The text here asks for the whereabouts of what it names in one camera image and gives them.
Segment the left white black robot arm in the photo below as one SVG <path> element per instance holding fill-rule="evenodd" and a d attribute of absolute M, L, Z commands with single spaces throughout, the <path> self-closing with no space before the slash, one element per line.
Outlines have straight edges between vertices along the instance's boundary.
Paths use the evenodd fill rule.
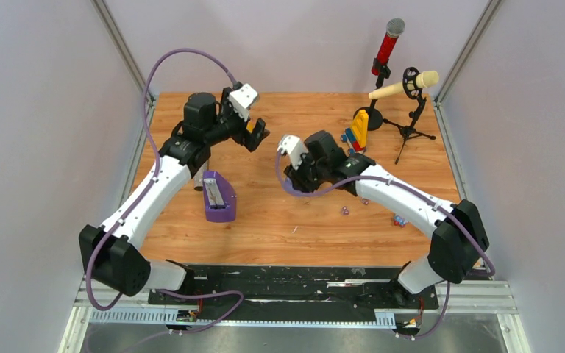
<path fill-rule="evenodd" d="M 85 276 L 125 296 L 143 289 L 164 289 L 179 304 L 189 303 L 196 284 L 179 263 L 147 260 L 140 247 L 153 223 L 174 195 L 210 159 L 211 148 L 233 139 L 253 152 L 269 135 L 266 123 L 251 121 L 249 111 L 259 99 L 248 84 L 225 88 L 221 98 L 193 93 L 183 107 L 183 120 L 158 150 L 147 178 L 99 226 L 87 225 L 79 234 Z"/>

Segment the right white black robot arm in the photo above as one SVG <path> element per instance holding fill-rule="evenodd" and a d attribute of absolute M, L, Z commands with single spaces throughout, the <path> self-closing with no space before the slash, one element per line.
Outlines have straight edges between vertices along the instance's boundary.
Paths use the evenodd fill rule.
<path fill-rule="evenodd" d="M 471 201 L 455 203 L 430 195 L 365 154 L 346 153 L 324 130 L 306 140 L 284 135 L 276 159 L 282 157 L 290 163 L 277 178 L 288 193 L 317 197 L 344 190 L 403 217 L 430 240 L 428 253 L 404 264 L 389 282 L 392 300 L 400 307 L 411 306 L 423 290 L 440 282 L 462 282 L 476 272 L 478 262 L 486 265 L 487 275 L 494 275 L 495 267 L 486 255 L 488 235 Z"/>

